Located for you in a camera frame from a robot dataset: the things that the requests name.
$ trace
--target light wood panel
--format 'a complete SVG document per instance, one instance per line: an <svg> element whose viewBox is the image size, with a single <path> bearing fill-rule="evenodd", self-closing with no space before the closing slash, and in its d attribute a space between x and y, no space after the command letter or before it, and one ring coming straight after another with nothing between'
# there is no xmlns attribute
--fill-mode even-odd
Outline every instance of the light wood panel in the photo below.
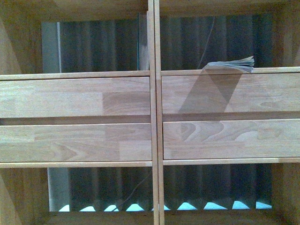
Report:
<svg viewBox="0 0 300 225"><path fill-rule="evenodd" d="M150 167L152 161L0 163L0 168Z"/></svg>
<svg viewBox="0 0 300 225"><path fill-rule="evenodd" d="M47 80L47 79L72 79L72 78L103 78L103 77L131 77L149 76L148 70L144 71L108 71L108 72L84 72L84 73L61 73L61 74L16 74L1 75L0 81L19 80Z"/></svg>
<svg viewBox="0 0 300 225"><path fill-rule="evenodd" d="M0 126L0 162L150 161L150 124Z"/></svg>
<svg viewBox="0 0 300 225"><path fill-rule="evenodd" d="M150 115L148 77L0 82L0 117Z"/></svg>
<svg viewBox="0 0 300 225"><path fill-rule="evenodd" d="M217 159L180 159L164 160L164 165L220 165L253 163L300 163L300 157L283 158L217 158Z"/></svg>
<svg viewBox="0 0 300 225"><path fill-rule="evenodd" d="M158 187L159 187L159 224L165 224L164 211L164 149L162 121L162 92L161 92L161 55L160 55L160 9L159 0L154 0L155 28L155 73L156 73L156 109L157 109L157 158L158 158Z"/></svg>
<svg viewBox="0 0 300 225"><path fill-rule="evenodd" d="M47 169L0 169L0 224L31 225L48 212Z"/></svg>
<svg viewBox="0 0 300 225"><path fill-rule="evenodd" d="M164 159L300 157L300 120L164 122Z"/></svg>
<svg viewBox="0 0 300 225"><path fill-rule="evenodd" d="M300 73L300 67L266 67L254 68L253 74ZM189 75L224 75L241 74L238 69L190 69L190 70L164 70L162 76L189 76Z"/></svg>
<svg viewBox="0 0 300 225"><path fill-rule="evenodd" d="M150 225L152 214L146 212L52 213L44 225ZM222 210L166 212L167 225L285 225L272 210Z"/></svg>
<svg viewBox="0 0 300 225"><path fill-rule="evenodd" d="M146 0L13 0L41 21L136 19L147 11Z"/></svg>
<svg viewBox="0 0 300 225"><path fill-rule="evenodd" d="M51 213L41 225L151 225L151 212L67 212Z"/></svg>
<svg viewBox="0 0 300 225"><path fill-rule="evenodd" d="M300 164L272 165L272 206L288 224L300 224Z"/></svg>
<svg viewBox="0 0 300 225"><path fill-rule="evenodd" d="M285 225L271 210L206 210L165 213L165 224L173 225Z"/></svg>
<svg viewBox="0 0 300 225"><path fill-rule="evenodd" d="M159 184L158 184L158 140L156 108L156 73L155 73L155 35L154 35L154 0L148 0L147 42L150 68L150 109L151 109L151 144L152 144L152 184L154 225L159 225Z"/></svg>
<svg viewBox="0 0 300 225"><path fill-rule="evenodd" d="M288 0L160 0L162 16L240 15L272 12Z"/></svg>
<svg viewBox="0 0 300 225"><path fill-rule="evenodd" d="M168 76L162 91L165 116L300 111L299 73Z"/></svg>
<svg viewBox="0 0 300 225"><path fill-rule="evenodd" d="M41 73L40 21L28 17L19 5L0 1L0 75Z"/></svg>

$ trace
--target wooden frame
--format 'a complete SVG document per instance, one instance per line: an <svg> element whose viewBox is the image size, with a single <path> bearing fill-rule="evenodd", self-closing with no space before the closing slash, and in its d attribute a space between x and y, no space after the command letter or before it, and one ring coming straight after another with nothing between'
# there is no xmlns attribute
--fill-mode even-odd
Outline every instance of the wooden frame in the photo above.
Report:
<svg viewBox="0 0 300 225"><path fill-rule="evenodd" d="M103 138L107 139L107 135L110 130L110 126L117 126L121 130L125 131L123 128L130 128L130 124L133 126L147 126L146 136L147 136L147 147L142 147L142 142L136 142L142 151L147 149L146 154L142 154L143 158L134 159L132 157L120 158L120 160L86 160L79 159L76 160L61 160L58 159L55 162L47 159L46 161L37 159L33 162L32 157L28 160L24 158L20 160L7 160L4 155L0 162L0 224L3 225L30 225L30 224L47 224L48 222L53 222L53 219L59 218L55 214L49 214L49 202L48 202L48 180L47 180L47 168L48 167L152 167L153 176L153 198L154 198L154 213L146 213L147 217L144 216L145 213L113 213L110 215L100 213L98 215L88 216L88 219L93 220L93 218L99 221L101 219L104 224L115 224L121 222L129 222L131 224L159 224L158 217L158 168L157 168L157 141L156 141L156 82L155 82L155 52L154 52L154 13L153 13L153 0L130 0L127 2L120 3L119 1L104 1L101 4L93 1L59 1L59 2L49 2L49 1L24 1L24 0L14 0L14 1L3 1L0 3L0 85L6 86L7 90L12 92L15 91L15 101L20 99L25 99L26 101L31 99L31 102L40 102L36 106L37 111L32 110L32 107L27 102L27 104L22 103L22 112L16 114L16 110L12 110L10 113L9 105L6 106L6 111L2 110L1 113L1 124L4 125L1 128L4 129L5 135L10 137L18 138L17 130L19 129L52 129L52 128L83 128L83 132L87 132L87 127L92 128L93 126L102 126L106 132ZM148 54L140 54L141 57L147 57L143 59L147 63L149 61L150 68L147 65L143 69L144 71L117 71L117 72L95 72L95 73L67 73L67 74L42 74L42 55L41 55L41 22L57 22L57 21L85 21L85 20L108 20L108 19L135 19L140 14L146 14L147 20L142 24L146 27L142 29L142 32L146 32L141 35L142 38L146 39L145 43L148 47L146 50L149 51ZM96 83L94 81L103 82L103 87L94 86ZM131 80L131 84L126 84L126 80ZM91 82L86 87L82 84L86 82ZM112 94L113 99L116 95L120 97L125 97L125 93L132 92L131 97L126 97L121 100L121 104L126 104L129 106L127 110L125 107L121 109L115 108L113 104L109 104L111 110L117 112L111 114L101 112L101 105L99 103L109 100L109 97L101 97L99 90L103 90L105 87L111 87L119 83L119 88L115 89ZM67 85L62 88L59 87L62 83ZM92 97L95 102L90 102L90 105L80 105L80 101L71 97L69 100L58 100L57 96L52 95L49 97L50 104L43 104L36 98L39 95L30 94L30 90L24 92L24 96L21 98L17 97L17 92L19 90L14 89L16 84L21 86L29 87L33 92L42 91L43 94L40 97L45 100L45 96L54 94L52 88L59 89L69 89L72 95L77 92L79 95L89 96L91 94L90 89L94 89L94 97ZM8 93L2 93L3 101L7 101ZM133 100L133 104L137 107L132 107L130 104L130 99ZM53 110L52 106L56 108L56 115L49 113ZM65 107L71 107L66 110L66 114L63 115L61 112L64 111ZM82 110L85 108L89 113L94 111L91 115L86 113L82 114ZM13 132L13 135L7 133L8 129ZM136 137L142 137L143 132L136 130ZM117 139L123 136L124 141L128 142L129 139L126 137L130 132L125 132L125 136L119 134ZM61 219L58 219L58 224L62 224L66 217L71 220L67 224L77 224L82 223L78 217L78 213L64 214Z"/></svg>
<svg viewBox="0 0 300 225"><path fill-rule="evenodd" d="M272 163L272 176L273 176L273 194L272 194L272 206L273 210L269 211L271 214L263 215L262 217L259 211L240 211L239 217L243 217L243 215L250 216L249 224L286 224L286 222L290 224L299 224L299 209L300 202L298 201L300 197L299 192L299 162L300 158L297 155L298 145L295 144L295 153L292 154L292 157L251 157L242 156L239 158L230 157L228 154L224 154L223 156L211 157L212 155L201 154L201 151L195 153L194 158L189 158L189 152L197 149L200 144L196 144L192 146L192 142L196 141L197 138L201 138L201 135L204 135L205 132L199 133L199 135L194 135L187 139L188 133L185 128L188 128L191 124L195 123L200 125L202 121L212 120L212 122L218 122L220 120L228 120L227 122L241 122L244 120L270 120L270 119L299 119L299 110L295 110L292 112L289 109L284 109L284 112L274 112L271 109L268 113L257 114L257 113L244 113L244 109L241 110L241 113L225 113L225 111L215 111L212 114L212 107L214 104L207 105L207 113L204 110L200 110L198 112L194 111L186 111L179 110L176 111L176 104L180 104L180 96L177 94L180 93L180 90L189 92L188 85L185 86L188 79L192 77L199 77L201 79L201 84L205 82L205 76L211 76L216 79L218 75L220 75L220 80L222 80L222 76L224 80L229 77L234 77L234 74L240 74L240 72L233 70L212 70L212 71L202 71L202 70L176 70L176 71L161 71L161 62L160 62L160 15L163 16L175 16L175 17L193 17L193 16L213 16L213 15L241 15L241 14L254 14L254 13L272 13L274 20L274 37L273 37L273 51L274 55L276 55L274 65L277 66L275 68L256 68L254 69L253 76L255 75L278 75L278 74L286 74L287 76L290 73L296 73L298 77L299 72L299 49L300 49L300 41L299 41L299 21L300 21L300 4L295 1L252 1L252 3L247 1L198 1L191 0L189 2L179 0L156 0L155 1L155 29L156 29L156 77L157 77L157 127L159 134L158 137L158 174L159 174L159 197L160 197L160 205L164 203L164 177L163 177L163 165L213 165L213 164L248 164L248 163ZM166 85L170 84L176 90L173 93L170 93L166 90ZM204 84L207 86L211 92L211 86L209 84ZM201 99L202 93L196 93L194 91L191 94L191 97L197 98L197 106ZM172 105L170 101L171 98L175 98L175 104ZM180 136L180 132L176 132L176 123L187 123L182 132L184 132L184 137ZM184 151L180 151L179 154L181 158L176 158L175 155L168 154L167 159L164 159L164 147L168 148L170 143L173 143L174 140L180 140L177 142L174 147L179 147L180 143L186 144L183 146ZM284 218L284 220L271 221L272 218L277 218L275 214L279 214ZM199 221L203 221L203 224L229 224L235 223L239 224L238 219L234 219L233 214L235 211L223 211L222 213L205 213L205 212L178 212L164 214L164 210L160 207L160 224L170 225L173 223L180 224L199 224Z"/></svg>

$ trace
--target vertical blind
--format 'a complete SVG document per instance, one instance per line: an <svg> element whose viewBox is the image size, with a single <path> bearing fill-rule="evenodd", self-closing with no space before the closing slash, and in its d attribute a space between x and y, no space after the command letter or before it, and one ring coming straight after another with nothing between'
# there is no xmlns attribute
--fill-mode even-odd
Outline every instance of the vertical blind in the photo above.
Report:
<svg viewBox="0 0 300 225"><path fill-rule="evenodd" d="M162 18L162 70L196 69L213 18ZM272 66L271 15L218 16L200 68L208 62L254 55L255 67ZM62 72L137 70L137 20L61 22ZM43 33L43 49L51 49ZM44 54L44 72L54 53ZM149 173L150 168L49 168L50 210L66 204L73 211L93 206L103 211L121 204ZM231 209L235 201L255 208L270 204L269 164L165 166L165 204L176 210L187 202L203 209L207 202ZM137 203L152 210L151 176L119 210Z"/></svg>

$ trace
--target wooden shelving unit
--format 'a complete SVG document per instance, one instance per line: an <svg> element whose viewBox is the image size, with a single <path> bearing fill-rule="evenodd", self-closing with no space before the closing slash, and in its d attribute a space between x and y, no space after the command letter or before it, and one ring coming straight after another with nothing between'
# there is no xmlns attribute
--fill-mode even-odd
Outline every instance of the wooden shelving unit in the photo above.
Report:
<svg viewBox="0 0 300 225"><path fill-rule="evenodd" d="M138 13L149 70L43 74L41 22ZM161 16L258 13L273 15L275 67L161 71ZM0 224L300 224L299 49L297 0L2 1ZM272 210L164 212L164 165L247 163L273 164ZM152 167L153 213L49 213L48 167L123 166Z"/></svg>
<svg viewBox="0 0 300 225"><path fill-rule="evenodd" d="M262 13L273 17L273 68L252 74L161 71L162 17ZM272 163L273 177L273 209L267 214L161 209L160 224L300 224L299 1L155 0L154 14L159 204L164 205L164 165Z"/></svg>
<svg viewBox="0 0 300 225"><path fill-rule="evenodd" d="M154 212L97 221L159 224L153 8L152 0L0 3L0 224L82 224L77 214L49 214L47 168L128 166L153 167ZM149 69L43 74L41 22L141 15Z"/></svg>

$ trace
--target wooden shelf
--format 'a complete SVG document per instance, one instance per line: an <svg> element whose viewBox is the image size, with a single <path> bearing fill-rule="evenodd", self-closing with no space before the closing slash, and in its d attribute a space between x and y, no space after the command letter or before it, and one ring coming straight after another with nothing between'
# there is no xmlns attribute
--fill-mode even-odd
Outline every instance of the wooden shelf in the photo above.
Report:
<svg viewBox="0 0 300 225"><path fill-rule="evenodd" d="M105 78L105 77L106 78L109 78L109 77L138 77L138 76L150 76L150 71L149 70L140 70L140 71L59 73L59 74L0 75L0 81Z"/></svg>
<svg viewBox="0 0 300 225"><path fill-rule="evenodd" d="M300 67L270 67L270 68L254 68L253 74L279 74L279 73L299 73ZM164 70L161 76L186 76L186 75L226 75L226 74L242 74L237 69L210 69L203 71L202 69L190 70Z"/></svg>
<svg viewBox="0 0 300 225"><path fill-rule="evenodd" d="M91 21L136 19L146 13L146 0L13 0L41 21Z"/></svg>
<svg viewBox="0 0 300 225"><path fill-rule="evenodd" d="M161 0L160 15L175 17L268 13L288 0Z"/></svg>
<svg viewBox="0 0 300 225"><path fill-rule="evenodd" d="M272 210L165 212L165 225L285 225Z"/></svg>
<svg viewBox="0 0 300 225"><path fill-rule="evenodd" d="M41 225L151 225L153 212L59 212L50 213Z"/></svg>
<svg viewBox="0 0 300 225"><path fill-rule="evenodd" d="M43 225L151 225L151 212L50 213ZM166 211L166 225L285 225L272 210Z"/></svg>

